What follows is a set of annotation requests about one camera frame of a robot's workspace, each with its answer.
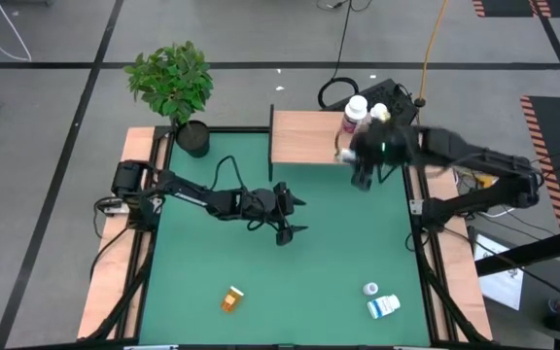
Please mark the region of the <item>black keyboard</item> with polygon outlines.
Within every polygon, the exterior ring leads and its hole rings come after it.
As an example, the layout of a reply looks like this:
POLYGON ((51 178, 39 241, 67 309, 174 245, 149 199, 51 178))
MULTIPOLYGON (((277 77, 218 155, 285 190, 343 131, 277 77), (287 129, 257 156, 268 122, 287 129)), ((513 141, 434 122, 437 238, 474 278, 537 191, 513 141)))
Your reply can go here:
POLYGON ((368 108, 373 107, 376 103, 386 105, 390 111, 392 120, 398 124, 412 124, 418 114, 418 108, 414 104, 412 94, 407 91, 405 86, 396 83, 392 79, 387 79, 372 87, 359 90, 358 84, 353 79, 334 78, 320 88, 317 99, 322 111, 342 112, 353 95, 361 95, 364 97, 367 100, 368 108), (331 105, 327 105, 323 99, 324 92, 330 85, 335 83, 348 84, 353 89, 353 92, 348 97, 331 105))

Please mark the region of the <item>black plant pot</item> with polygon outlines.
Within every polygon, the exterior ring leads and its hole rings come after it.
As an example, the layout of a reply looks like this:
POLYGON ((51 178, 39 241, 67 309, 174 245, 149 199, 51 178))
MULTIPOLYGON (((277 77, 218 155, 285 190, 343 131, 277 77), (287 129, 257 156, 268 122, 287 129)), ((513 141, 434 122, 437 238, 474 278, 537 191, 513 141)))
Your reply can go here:
POLYGON ((175 141, 191 157, 203 158, 210 149, 210 131, 204 122, 189 121, 177 127, 175 141))

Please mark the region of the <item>black beam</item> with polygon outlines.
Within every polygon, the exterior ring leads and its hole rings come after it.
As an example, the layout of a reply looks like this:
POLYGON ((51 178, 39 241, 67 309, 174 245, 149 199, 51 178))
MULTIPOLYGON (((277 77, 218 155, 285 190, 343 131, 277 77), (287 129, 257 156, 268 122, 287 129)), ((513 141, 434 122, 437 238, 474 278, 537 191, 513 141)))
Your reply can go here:
POLYGON ((491 255, 474 263, 478 276, 521 268, 560 257, 560 234, 491 255))

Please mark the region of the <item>wooden shelf with black legs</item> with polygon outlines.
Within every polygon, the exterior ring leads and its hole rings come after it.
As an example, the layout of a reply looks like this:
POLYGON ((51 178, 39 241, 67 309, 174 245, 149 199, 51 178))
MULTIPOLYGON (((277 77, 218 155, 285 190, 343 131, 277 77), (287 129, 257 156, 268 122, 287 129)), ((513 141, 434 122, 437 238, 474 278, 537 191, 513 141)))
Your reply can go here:
POLYGON ((334 137, 341 130, 342 112, 281 111, 270 106, 268 180, 274 165, 338 164, 334 137))

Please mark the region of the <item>white paper sheet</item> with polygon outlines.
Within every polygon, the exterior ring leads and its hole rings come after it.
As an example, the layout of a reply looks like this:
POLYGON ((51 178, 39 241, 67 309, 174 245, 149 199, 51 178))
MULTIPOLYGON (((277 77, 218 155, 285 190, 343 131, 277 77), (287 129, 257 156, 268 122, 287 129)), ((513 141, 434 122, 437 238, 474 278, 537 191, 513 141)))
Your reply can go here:
MULTIPOLYGON (((505 245, 478 234, 475 239, 473 256, 477 262, 507 250, 508 247, 505 245)), ((482 276, 479 278, 479 284, 485 297, 518 310, 521 302, 523 279, 524 272, 516 268, 482 276)))

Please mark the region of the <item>white-capped medicine bottle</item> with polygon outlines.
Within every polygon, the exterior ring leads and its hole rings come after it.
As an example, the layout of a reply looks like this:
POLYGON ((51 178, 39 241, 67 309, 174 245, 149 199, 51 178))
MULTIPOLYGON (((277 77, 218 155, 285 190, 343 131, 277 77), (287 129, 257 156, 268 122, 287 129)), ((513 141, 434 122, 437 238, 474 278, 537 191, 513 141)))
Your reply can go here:
POLYGON ((384 103, 376 103, 369 111, 372 119, 378 119, 386 122, 391 119, 390 111, 384 103))

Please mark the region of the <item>large white-capped bottle purple label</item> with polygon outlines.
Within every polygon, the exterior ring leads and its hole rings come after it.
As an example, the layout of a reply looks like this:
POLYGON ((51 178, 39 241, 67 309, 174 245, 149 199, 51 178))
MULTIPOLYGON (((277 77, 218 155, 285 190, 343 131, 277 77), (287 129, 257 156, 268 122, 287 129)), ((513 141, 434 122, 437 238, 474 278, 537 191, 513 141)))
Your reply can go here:
POLYGON ((352 96, 344 107, 341 130, 354 133, 368 113, 368 101, 361 95, 352 96))

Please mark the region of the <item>orange amber pill vial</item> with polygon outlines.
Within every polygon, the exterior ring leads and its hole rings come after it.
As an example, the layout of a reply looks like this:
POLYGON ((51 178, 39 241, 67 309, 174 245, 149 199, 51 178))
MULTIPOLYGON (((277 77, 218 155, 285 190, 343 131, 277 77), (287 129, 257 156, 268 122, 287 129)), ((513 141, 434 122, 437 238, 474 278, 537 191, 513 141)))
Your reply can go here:
POLYGON ((243 299, 244 293, 234 286, 230 286, 222 300, 221 308, 226 313, 231 313, 243 299))

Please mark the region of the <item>black table frame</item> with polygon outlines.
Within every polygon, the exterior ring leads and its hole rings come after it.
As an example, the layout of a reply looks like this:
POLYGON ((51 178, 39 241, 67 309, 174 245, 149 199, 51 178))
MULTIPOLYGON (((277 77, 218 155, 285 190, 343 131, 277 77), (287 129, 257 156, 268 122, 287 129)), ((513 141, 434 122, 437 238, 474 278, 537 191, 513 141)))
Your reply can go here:
POLYGON ((250 231, 168 198, 157 230, 137 342, 141 346, 427 346, 433 326, 410 232, 405 178, 396 171, 362 192, 342 165, 274 165, 268 136, 214 129, 203 158, 175 150, 178 175, 221 190, 284 181, 306 205, 290 222, 308 229, 277 246, 271 227, 250 231), (374 282, 378 293, 366 296, 374 282), (221 308, 230 286, 244 293, 221 308), (373 319, 367 302, 395 295, 401 307, 373 319))

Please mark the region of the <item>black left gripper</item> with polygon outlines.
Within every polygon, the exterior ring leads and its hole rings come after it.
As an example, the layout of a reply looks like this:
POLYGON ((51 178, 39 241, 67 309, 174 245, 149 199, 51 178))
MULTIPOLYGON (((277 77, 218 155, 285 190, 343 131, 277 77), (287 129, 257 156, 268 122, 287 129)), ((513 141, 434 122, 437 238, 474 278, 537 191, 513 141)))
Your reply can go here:
POLYGON ((289 224, 287 217, 292 214, 293 204, 306 205, 306 203, 290 193, 285 182, 279 182, 272 190, 260 190, 260 200, 264 205, 264 220, 267 223, 277 225, 275 234, 277 246, 290 243, 293 240, 294 233, 308 229, 308 226, 289 224))

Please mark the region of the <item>green leafy plant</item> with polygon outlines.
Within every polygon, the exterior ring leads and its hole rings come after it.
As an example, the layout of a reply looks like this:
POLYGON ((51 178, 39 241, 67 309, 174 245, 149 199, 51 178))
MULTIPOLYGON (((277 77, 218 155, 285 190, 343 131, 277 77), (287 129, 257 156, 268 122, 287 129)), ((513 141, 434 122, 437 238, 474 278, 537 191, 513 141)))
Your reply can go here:
POLYGON ((205 110, 214 89, 209 70, 203 51, 191 41, 141 52, 123 69, 133 99, 176 125, 205 110))

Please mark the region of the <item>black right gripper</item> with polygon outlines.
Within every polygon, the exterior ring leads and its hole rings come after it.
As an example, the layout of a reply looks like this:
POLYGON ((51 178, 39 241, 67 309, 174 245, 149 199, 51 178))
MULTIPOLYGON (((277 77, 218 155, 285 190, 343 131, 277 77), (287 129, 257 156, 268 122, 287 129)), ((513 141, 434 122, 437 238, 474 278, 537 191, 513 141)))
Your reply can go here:
POLYGON ((351 184, 365 192, 370 190, 373 173, 377 183, 383 184, 410 159, 401 128, 390 122, 371 122, 354 135, 337 134, 334 147, 348 149, 352 158, 342 158, 340 163, 352 166, 351 184))

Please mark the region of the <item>wooden side board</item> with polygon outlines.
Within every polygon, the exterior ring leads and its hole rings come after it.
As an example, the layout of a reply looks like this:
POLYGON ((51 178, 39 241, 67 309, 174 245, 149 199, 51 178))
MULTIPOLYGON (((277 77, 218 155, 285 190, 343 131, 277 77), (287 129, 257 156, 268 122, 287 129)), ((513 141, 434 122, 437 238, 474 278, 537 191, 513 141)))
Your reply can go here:
MULTIPOLYGON (((157 127, 132 127, 128 130, 121 159, 151 160, 164 165, 168 137, 157 127)), ((101 252, 91 271, 87 300, 78 330, 78 339, 86 339, 98 331, 125 290, 133 285, 150 254, 153 235, 126 227, 125 214, 113 214, 98 224, 101 252)))
MULTIPOLYGON (((408 171, 415 199, 449 199, 458 195, 451 168, 441 172, 438 167, 409 167, 408 171)), ((477 333, 491 340, 493 335, 474 265, 473 246, 462 217, 451 217, 442 232, 429 236, 425 258, 468 323, 477 333)))

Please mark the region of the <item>white bottle blue label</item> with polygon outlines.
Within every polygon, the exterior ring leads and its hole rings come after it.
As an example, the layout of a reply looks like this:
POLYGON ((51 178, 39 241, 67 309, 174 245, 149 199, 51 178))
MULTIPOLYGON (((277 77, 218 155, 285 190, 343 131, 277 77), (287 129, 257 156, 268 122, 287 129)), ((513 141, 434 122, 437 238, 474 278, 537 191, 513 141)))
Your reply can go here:
POLYGON ((397 296, 377 297, 367 302, 367 310, 373 319, 381 319, 401 307, 397 296))

